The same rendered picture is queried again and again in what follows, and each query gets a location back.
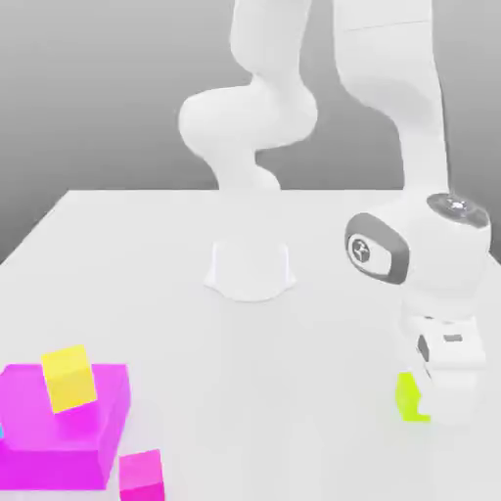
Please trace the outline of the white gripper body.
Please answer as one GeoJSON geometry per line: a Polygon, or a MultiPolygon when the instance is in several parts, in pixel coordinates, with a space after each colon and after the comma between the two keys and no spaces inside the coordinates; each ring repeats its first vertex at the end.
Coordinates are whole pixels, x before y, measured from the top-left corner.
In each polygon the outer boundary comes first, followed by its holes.
{"type": "Polygon", "coordinates": [[[480,369],[476,367],[416,366],[420,393],[417,410],[432,423],[468,424],[475,414],[480,394],[480,369]]]}

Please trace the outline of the small lime green cube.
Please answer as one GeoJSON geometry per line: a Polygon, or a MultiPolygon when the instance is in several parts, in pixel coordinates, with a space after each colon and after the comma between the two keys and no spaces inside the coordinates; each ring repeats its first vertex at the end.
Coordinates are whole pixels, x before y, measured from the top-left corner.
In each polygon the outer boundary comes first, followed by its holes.
{"type": "Polygon", "coordinates": [[[405,422],[429,422],[431,416],[419,410],[421,393],[411,372],[400,372],[396,379],[395,404],[405,422]]]}

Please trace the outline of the small pink cube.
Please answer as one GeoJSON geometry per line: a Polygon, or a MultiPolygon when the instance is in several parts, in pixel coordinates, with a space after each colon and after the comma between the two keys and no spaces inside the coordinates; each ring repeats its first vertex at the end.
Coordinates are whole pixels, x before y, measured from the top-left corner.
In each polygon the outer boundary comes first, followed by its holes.
{"type": "Polygon", "coordinates": [[[120,501],[165,501],[160,451],[120,456],[118,488],[120,501]]]}

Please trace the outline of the small yellow cube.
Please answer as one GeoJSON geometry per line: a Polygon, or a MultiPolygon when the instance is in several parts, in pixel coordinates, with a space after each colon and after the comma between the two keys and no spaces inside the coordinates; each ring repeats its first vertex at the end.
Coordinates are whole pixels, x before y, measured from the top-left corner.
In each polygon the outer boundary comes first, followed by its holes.
{"type": "Polygon", "coordinates": [[[97,400],[92,367],[83,344],[45,353],[41,362],[54,414],[97,400]]]}

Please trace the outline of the large magenta box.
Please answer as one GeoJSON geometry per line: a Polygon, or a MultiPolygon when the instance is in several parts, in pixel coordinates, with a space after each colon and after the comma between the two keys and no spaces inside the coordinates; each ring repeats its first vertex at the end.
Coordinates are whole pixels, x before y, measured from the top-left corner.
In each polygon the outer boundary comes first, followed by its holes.
{"type": "Polygon", "coordinates": [[[39,364],[0,373],[0,490],[103,490],[130,408],[124,364],[92,366],[97,400],[55,414],[39,364]]]}

